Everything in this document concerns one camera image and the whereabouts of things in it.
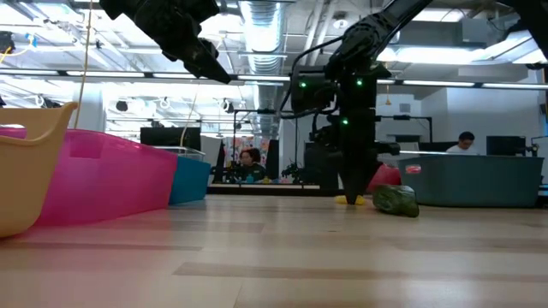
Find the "wooden floor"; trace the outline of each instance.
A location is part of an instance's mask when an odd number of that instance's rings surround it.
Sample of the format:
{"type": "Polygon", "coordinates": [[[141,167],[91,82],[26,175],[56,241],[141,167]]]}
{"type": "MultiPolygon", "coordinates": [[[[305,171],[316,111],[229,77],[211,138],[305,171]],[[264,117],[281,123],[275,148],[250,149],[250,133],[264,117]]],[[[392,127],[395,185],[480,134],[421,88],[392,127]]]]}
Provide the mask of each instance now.
{"type": "Polygon", "coordinates": [[[542,210],[205,203],[0,242],[1,308],[548,307],[542,210]]]}

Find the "red sign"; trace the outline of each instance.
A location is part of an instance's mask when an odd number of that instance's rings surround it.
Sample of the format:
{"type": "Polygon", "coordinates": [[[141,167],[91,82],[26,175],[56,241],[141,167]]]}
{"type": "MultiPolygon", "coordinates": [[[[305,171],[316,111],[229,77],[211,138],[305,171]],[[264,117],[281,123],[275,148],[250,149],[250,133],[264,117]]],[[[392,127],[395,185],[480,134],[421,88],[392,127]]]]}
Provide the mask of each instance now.
{"type": "Polygon", "coordinates": [[[421,171],[422,171],[422,168],[420,167],[420,165],[411,165],[411,166],[405,167],[405,172],[408,175],[417,175],[421,171]]]}

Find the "pink plastic bin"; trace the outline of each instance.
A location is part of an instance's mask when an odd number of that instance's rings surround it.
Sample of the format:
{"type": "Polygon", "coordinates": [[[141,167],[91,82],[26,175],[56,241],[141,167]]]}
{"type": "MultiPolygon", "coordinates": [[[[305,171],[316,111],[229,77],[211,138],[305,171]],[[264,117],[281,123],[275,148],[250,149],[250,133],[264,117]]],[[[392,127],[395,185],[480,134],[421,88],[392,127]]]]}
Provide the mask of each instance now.
{"type": "MultiPolygon", "coordinates": [[[[4,128],[0,135],[24,138],[25,130],[4,128]]],[[[68,130],[36,225],[100,222],[164,209],[176,168],[174,153],[105,133],[68,130]]]]}

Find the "person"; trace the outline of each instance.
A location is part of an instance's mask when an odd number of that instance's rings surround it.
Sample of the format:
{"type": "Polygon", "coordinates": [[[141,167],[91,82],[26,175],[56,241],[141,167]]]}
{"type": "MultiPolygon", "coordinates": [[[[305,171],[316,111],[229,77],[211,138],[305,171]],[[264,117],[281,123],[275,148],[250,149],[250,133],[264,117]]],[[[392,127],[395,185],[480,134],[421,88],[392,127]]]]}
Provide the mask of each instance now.
{"type": "Polygon", "coordinates": [[[259,149],[248,149],[240,154],[242,179],[247,180],[248,176],[253,177],[253,181],[262,181],[266,177],[265,167],[260,165],[259,149]]]}
{"type": "Polygon", "coordinates": [[[474,147],[475,136],[473,133],[464,132],[459,136],[458,145],[450,147],[447,152],[459,155],[479,155],[480,153],[474,147]]]}

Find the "green plush toy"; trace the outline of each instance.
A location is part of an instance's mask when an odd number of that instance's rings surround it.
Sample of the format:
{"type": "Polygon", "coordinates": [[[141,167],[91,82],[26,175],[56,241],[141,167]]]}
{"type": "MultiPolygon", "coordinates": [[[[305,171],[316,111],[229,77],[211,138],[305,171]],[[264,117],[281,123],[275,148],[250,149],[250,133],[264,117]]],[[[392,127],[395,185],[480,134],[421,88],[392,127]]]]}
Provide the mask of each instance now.
{"type": "Polygon", "coordinates": [[[419,205],[411,187],[379,185],[373,192],[373,204],[386,214],[419,216],[419,205]]]}

